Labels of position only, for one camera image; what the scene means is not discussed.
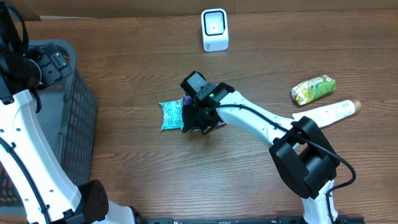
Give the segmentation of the purple sanitary pad pack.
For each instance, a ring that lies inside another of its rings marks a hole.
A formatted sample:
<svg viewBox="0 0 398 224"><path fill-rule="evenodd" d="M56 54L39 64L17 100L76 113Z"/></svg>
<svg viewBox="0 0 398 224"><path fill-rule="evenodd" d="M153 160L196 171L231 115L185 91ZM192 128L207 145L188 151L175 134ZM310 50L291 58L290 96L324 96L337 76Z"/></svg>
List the purple sanitary pad pack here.
<svg viewBox="0 0 398 224"><path fill-rule="evenodd" d="M183 133L188 130L200 130L203 134L206 134L212 128L226 124L216 114L215 109L201 114L201 112L220 104L222 97L228 94L225 86L226 84L223 82L213 85L214 89L202 100L197 96L192 98L188 93L184 94L182 107Z"/></svg>

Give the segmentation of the yellow green snack packet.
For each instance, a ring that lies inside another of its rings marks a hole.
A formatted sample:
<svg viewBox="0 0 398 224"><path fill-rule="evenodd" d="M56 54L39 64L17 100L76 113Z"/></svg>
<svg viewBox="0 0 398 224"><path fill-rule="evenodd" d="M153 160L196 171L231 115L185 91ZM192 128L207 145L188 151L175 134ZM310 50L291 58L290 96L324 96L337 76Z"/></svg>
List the yellow green snack packet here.
<svg viewBox="0 0 398 224"><path fill-rule="evenodd" d="M336 89L335 79L328 75L322 75L303 81L291 89L291 98L298 105L311 103Z"/></svg>

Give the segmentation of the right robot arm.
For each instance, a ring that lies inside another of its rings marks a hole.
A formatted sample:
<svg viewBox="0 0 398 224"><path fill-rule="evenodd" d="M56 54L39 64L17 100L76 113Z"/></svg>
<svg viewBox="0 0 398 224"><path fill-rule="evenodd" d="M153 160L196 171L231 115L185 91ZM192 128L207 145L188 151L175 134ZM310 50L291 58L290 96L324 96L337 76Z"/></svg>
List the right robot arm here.
<svg viewBox="0 0 398 224"><path fill-rule="evenodd" d="M225 83L207 82L196 71L180 86L193 100L184 131L201 129L207 134L218 123L247 131L269 148L281 179L302 199L305 222L336 222L331 191L340 160L314 120L273 114Z"/></svg>

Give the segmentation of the mint green wipes packet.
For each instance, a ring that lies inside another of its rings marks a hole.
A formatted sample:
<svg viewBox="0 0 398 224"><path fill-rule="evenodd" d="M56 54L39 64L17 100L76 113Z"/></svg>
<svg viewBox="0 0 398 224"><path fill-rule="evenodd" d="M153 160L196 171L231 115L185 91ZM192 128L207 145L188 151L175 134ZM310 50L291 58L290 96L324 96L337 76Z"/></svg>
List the mint green wipes packet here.
<svg viewBox="0 0 398 224"><path fill-rule="evenodd" d="M163 123L161 130L183 129L183 98L174 101L166 101L159 103L163 113Z"/></svg>

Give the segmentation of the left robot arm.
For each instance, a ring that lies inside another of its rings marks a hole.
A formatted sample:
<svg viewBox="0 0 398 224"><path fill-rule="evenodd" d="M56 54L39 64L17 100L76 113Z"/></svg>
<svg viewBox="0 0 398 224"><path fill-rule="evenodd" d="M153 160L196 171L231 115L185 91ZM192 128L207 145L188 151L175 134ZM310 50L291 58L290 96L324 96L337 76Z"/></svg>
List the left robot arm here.
<svg viewBox="0 0 398 224"><path fill-rule="evenodd" d="M39 91L76 73L63 40L30 40L18 32L17 9L1 3L1 163L22 198L29 223L140 223L131 207L110 201L103 184L75 185L40 127Z"/></svg>

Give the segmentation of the white packet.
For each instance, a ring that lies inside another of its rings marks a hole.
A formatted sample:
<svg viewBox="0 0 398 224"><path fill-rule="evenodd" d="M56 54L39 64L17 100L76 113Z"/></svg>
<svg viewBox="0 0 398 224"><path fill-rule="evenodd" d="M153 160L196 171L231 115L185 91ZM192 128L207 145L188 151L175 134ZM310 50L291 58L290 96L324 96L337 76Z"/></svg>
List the white packet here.
<svg viewBox="0 0 398 224"><path fill-rule="evenodd" d="M341 119L354 115L361 109L362 104L359 100L344 100L319 108L314 108L312 110L294 113L292 117L294 121L298 121L302 117L306 116L314 120L319 128L323 128Z"/></svg>

